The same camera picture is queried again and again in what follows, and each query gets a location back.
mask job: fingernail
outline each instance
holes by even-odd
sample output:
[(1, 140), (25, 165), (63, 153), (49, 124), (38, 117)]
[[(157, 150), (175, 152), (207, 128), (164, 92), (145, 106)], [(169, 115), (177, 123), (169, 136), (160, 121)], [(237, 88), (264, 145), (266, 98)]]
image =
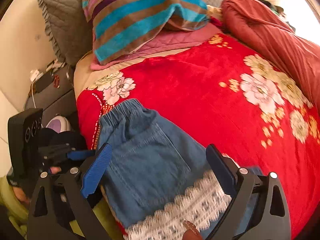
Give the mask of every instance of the fingernail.
[(186, 228), (186, 230), (190, 229), (196, 236), (201, 237), (199, 231), (197, 230), (196, 226), (193, 223), (191, 223), (188, 220), (184, 220), (184, 222), (182, 224)]

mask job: white flower print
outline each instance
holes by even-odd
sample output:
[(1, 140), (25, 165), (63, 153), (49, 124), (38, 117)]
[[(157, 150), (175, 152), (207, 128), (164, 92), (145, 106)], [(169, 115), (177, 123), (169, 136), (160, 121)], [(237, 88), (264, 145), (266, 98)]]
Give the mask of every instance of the white flower print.
[(290, 125), (292, 128), (292, 134), (295, 138), (305, 143), (308, 136), (308, 123), (303, 119), (303, 116), (298, 110), (293, 110), (290, 113)]
[(309, 102), (292, 78), (283, 72), (277, 72), (277, 76), (277, 86), (281, 90), (281, 95), (287, 99), (291, 105), (296, 108), (301, 108), (303, 103)]
[(111, 81), (110, 86), (103, 90), (103, 99), (108, 105), (114, 105), (120, 98), (127, 98), (130, 90), (136, 87), (132, 78), (121, 77)]
[(88, 90), (94, 90), (97, 88), (98, 91), (103, 91), (105, 89), (108, 89), (110, 88), (111, 82), (113, 80), (119, 80), (119, 78), (121, 78), (122, 76), (123, 76), (122, 72), (115, 71), (94, 82), (90, 87), (88, 87)]
[(253, 73), (252, 76), (241, 74), (240, 77), (243, 80), (240, 83), (240, 88), (244, 91), (244, 96), (250, 103), (259, 105), (265, 114), (275, 113), (275, 103), (284, 105), (283, 99), (271, 80), (265, 79), (257, 73)]
[(276, 71), (273, 70), (273, 67), (270, 65), (270, 63), (267, 60), (263, 59), (258, 54), (244, 57), (243, 61), (247, 66), (250, 67), (250, 69), (254, 73), (257, 73), (260, 76), (263, 76), (274, 82), (276, 81), (276, 78), (277, 78)]
[(309, 107), (309, 109), (313, 108), (313, 104), (308, 99), (306, 99), (306, 104)]

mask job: skirt pocket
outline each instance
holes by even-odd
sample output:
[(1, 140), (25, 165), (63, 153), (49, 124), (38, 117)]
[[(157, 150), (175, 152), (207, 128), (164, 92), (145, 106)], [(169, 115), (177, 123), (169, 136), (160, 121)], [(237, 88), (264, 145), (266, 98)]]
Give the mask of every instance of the skirt pocket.
[(173, 201), (190, 168), (157, 123), (113, 150), (110, 171), (141, 206)]

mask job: red floral blanket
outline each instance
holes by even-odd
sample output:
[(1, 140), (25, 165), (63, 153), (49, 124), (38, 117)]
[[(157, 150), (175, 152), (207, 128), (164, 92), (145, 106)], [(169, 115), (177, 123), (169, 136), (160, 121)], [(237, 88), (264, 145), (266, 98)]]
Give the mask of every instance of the red floral blanket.
[(137, 98), (203, 146), (241, 166), (275, 171), (290, 210), (292, 238), (320, 199), (319, 116), (295, 82), (223, 34), (187, 51), (149, 58), (95, 82), (77, 100), (81, 133), (95, 147), (99, 117)]

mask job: bed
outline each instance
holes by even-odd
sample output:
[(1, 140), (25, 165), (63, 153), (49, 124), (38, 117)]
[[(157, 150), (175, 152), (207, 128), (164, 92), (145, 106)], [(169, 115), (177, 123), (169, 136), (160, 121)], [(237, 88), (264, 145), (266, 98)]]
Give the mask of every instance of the bed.
[[(105, 78), (114, 71), (123, 73), (125, 78), (132, 78), (136, 84), (136, 88), (130, 91), (128, 98), (137, 98), (145, 107), (156, 109), (162, 116), (177, 124), (205, 147), (209, 143), (214, 143), (221, 152), (229, 155), (240, 166), (259, 166), (265, 174), (270, 171), (279, 174), (289, 205), (292, 237), (294, 238), (308, 222), (319, 202), (320, 191), (316, 186), (316, 173), (319, 169), (320, 144), (318, 135), (316, 137), (312, 135), (314, 128), (311, 128), (310, 123), (310, 120), (311, 122), (315, 120), (317, 127), (319, 126), (317, 111), (315, 107), (309, 109), (305, 105), (299, 112), (296, 112), (294, 107), (286, 102), (283, 106), (277, 107), (276, 117), (265, 116), (259, 107), (246, 100), (243, 95), (244, 91), (239, 88), (239, 83), (243, 81), (241, 75), (243, 73), (252, 74), (243, 59), (248, 55), (257, 55), (256, 52), (223, 34), (219, 34), (212, 41), (201, 46), (203, 48), (196, 46), (183, 51), (172, 50), (158, 53), (148, 56), (155, 58), (148, 60), (145, 60), (144, 57), (138, 58), (116, 64), (112, 68), (93, 72), (90, 71), (92, 54), (85, 56), (78, 62), (75, 72), (80, 130), (87, 139), (88, 146), (95, 148), (96, 134), (99, 132), (98, 119), (110, 108), (104, 100), (103, 93), (97, 90), (101, 85), (99, 80), (101, 81), (101, 78)], [(169, 71), (164, 67), (169, 61), (183, 62), (182, 59), (187, 57), (191, 58), (191, 61), (193, 58), (193, 61), (185, 61), (184, 64), (189, 67), (204, 68), (205, 65), (195, 63), (199, 61), (197, 55), (202, 49), (206, 52), (208, 49), (214, 49), (215, 52), (206, 63), (214, 62), (214, 66), (221, 73), (210, 76), (211, 79), (203, 77), (203, 75), (211, 75), (207, 68), (205, 71), (200, 70), (202, 77), (195, 73), (188, 77), (183, 75), (187, 69), (179, 63), (172, 65), (172, 67), (179, 68), (177, 71)], [(227, 55), (238, 57), (239, 65), (236, 66), (236, 70), (235, 62), (228, 62)], [(161, 75), (159, 68), (165, 68), (165, 73), (170, 76), (170, 80), (165, 77), (166, 75)], [(157, 85), (161, 84), (159, 80), (156, 79), (155, 84), (152, 84), (151, 81), (147, 81), (147, 76), (157, 76), (162, 82), (174, 83), (174, 86), (178, 88), (171, 90), (170, 86), (165, 87), (165, 92), (160, 93), (157, 89)], [(191, 84), (191, 79), (207, 87), (206, 93), (197, 88), (197, 85)], [(184, 87), (185, 83), (191, 87), (190, 90)], [(177, 92), (181, 89), (185, 91), (178, 96)], [(201, 100), (201, 96), (195, 96), (192, 100), (188, 100), (187, 96), (183, 96), (189, 95), (192, 90), (196, 95), (203, 94), (203, 97), (209, 98)], [(310, 118), (308, 122), (310, 127), (308, 133), (310, 134), (305, 143), (293, 135), (295, 133), (292, 130), (293, 115), (295, 115), (293, 113)]]

